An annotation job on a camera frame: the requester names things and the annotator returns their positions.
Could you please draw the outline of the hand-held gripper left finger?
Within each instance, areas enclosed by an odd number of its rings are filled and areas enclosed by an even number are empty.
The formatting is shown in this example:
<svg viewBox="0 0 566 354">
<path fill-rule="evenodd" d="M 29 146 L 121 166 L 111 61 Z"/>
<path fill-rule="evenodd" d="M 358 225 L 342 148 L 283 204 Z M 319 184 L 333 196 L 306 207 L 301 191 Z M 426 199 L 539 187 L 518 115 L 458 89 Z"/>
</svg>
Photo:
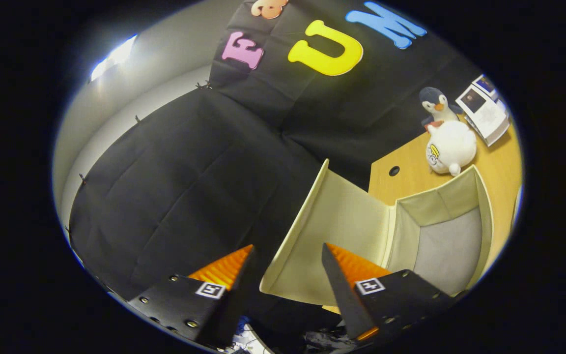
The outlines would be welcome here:
<svg viewBox="0 0 566 354">
<path fill-rule="evenodd" d="M 255 282 L 256 249 L 250 244 L 191 275 L 172 274 L 127 302 L 144 320 L 189 345 L 229 347 Z"/>
</svg>

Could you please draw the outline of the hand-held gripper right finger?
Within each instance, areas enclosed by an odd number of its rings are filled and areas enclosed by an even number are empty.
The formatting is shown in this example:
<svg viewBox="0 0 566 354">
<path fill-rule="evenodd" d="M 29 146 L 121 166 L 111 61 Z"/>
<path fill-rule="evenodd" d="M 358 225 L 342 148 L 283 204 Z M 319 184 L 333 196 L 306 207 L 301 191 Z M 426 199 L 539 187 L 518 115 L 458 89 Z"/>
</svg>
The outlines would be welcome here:
<svg viewBox="0 0 566 354">
<path fill-rule="evenodd" d="M 332 243 L 321 261 L 347 334 L 362 347 L 389 343 L 456 303 L 410 269 L 390 272 Z"/>
</svg>

